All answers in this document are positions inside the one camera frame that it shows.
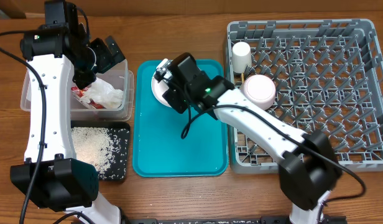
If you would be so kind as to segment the white napkin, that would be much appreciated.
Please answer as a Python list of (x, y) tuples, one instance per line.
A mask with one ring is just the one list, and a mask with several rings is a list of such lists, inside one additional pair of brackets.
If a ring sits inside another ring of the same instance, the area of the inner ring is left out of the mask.
[(80, 91), (79, 102), (90, 109), (117, 109), (122, 105), (124, 92), (97, 78), (89, 87)]

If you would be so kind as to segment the red snack wrapper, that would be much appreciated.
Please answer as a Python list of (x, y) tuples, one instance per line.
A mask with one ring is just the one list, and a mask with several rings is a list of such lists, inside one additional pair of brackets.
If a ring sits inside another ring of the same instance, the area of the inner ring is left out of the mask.
[(88, 109), (104, 109), (104, 106), (102, 106), (101, 104), (95, 103), (93, 100), (90, 100), (89, 102), (81, 100), (81, 97), (84, 96), (87, 90), (88, 90), (88, 87), (82, 90), (79, 89), (77, 86), (71, 87), (71, 92), (73, 93), (74, 98), (76, 98), (77, 101), (81, 103), (83, 106), (85, 106)]

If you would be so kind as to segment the pale green cup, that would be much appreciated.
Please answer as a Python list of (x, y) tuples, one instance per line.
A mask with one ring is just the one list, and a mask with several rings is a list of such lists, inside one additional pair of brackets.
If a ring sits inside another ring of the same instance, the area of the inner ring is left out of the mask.
[(252, 66), (250, 45), (246, 42), (237, 42), (232, 47), (233, 72), (244, 73), (247, 67)]

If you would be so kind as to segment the small white dish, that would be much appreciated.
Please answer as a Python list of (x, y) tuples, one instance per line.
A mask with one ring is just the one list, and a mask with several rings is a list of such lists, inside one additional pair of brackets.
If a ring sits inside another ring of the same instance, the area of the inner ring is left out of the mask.
[(265, 75), (251, 75), (241, 85), (244, 96), (262, 110), (269, 109), (275, 101), (274, 82)]

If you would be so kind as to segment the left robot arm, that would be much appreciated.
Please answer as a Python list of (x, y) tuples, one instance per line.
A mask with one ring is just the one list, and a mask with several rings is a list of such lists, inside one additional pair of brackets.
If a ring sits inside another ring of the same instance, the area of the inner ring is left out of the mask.
[(90, 40), (73, 3), (46, 1), (44, 8), (44, 24), (21, 40), (32, 97), (30, 131), (24, 163), (11, 167), (11, 182), (39, 208), (85, 223), (127, 223), (121, 208), (99, 192), (96, 169), (76, 158), (70, 119), (71, 87), (92, 84), (124, 54), (112, 37)]

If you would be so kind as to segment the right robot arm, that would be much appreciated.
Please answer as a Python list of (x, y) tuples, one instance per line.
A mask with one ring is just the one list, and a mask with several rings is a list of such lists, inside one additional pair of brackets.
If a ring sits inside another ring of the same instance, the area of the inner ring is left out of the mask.
[(245, 134), (277, 163), (280, 188), (292, 203), (289, 223), (323, 223), (323, 207), (342, 171), (330, 140), (273, 117), (248, 100), (221, 75), (213, 78), (188, 52), (164, 59), (154, 78), (168, 86), (163, 98), (176, 112), (194, 108), (199, 115), (228, 124)]

